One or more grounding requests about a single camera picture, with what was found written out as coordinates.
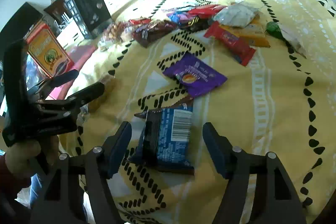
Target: hand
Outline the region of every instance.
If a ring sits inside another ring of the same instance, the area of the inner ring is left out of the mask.
[[[41,150],[47,158],[47,162],[53,165],[58,158],[58,136],[52,136],[40,140],[29,140],[23,143],[16,143],[8,148],[5,154],[5,161],[8,170],[18,179],[30,178],[35,174],[30,166],[29,160],[36,157]]]

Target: metal pin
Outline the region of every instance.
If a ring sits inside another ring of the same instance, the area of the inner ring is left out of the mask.
[[[277,155],[273,152],[270,152],[267,154],[267,156],[270,158],[270,159],[275,159],[277,157]]]
[[[59,158],[60,160],[65,160],[67,157],[68,157],[68,154],[67,154],[67,153],[63,153],[63,154],[59,155],[58,158]]]
[[[96,146],[93,148],[93,153],[97,154],[100,153],[103,149],[100,146]]]
[[[237,153],[240,153],[242,151],[242,149],[239,146],[233,146],[232,150],[233,152],[237,152]]]

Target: pink cloth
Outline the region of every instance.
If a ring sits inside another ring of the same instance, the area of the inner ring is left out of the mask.
[[[75,63],[74,66],[71,68],[80,71],[81,68],[84,66],[85,62],[91,57],[93,52],[96,50],[95,46],[86,45],[86,46],[78,46],[69,52],[70,58]],[[50,97],[54,100],[63,100],[67,95],[70,87],[72,86],[74,81],[70,81],[65,83],[64,85],[55,88],[51,93]]]

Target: red and yellow box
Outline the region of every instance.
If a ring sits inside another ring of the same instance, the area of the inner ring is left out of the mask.
[[[26,41],[29,46],[28,53],[50,77],[67,72],[74,65],[49,26],[44,22],[34,27]]]

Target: yellow bedsheet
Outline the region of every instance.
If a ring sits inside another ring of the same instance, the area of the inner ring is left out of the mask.
[[[242,0],[105,0],[114,20],[152,16],[162,9],[228,5]],[[115,71],[117,86],[84,124],[84,133],[60,137],[71,155],[86,153],[114,134],[122,121],[132,124],[133,136],[125,157],[134,153],[144,121],[133,116],[144,109],[169,106],[187,95],[162,74],[165,67],[189,50],[228,81],[194,102],[188,159],[195,176],[160,173],[123,162],[109,187],[123,219],[131,223],[211,223],[227,181],[214,169],[201,130],[212,122],[232,145],[265,155],[275,152],[285,166],[311,223],[336,188],[336,21],[331,0],[246,0],[261,10],[267,22],[280,21],[304,42],[307,59],[268,36],[271,47],[258,48],[247,67],[241,66],[219,42],[204,32],[177,30],[149,48],[136,41],[96,51],[86,62],[69,94]],[[250,179],[252,189],[255,178]],[[242,223],[249,218],[249,193]]]

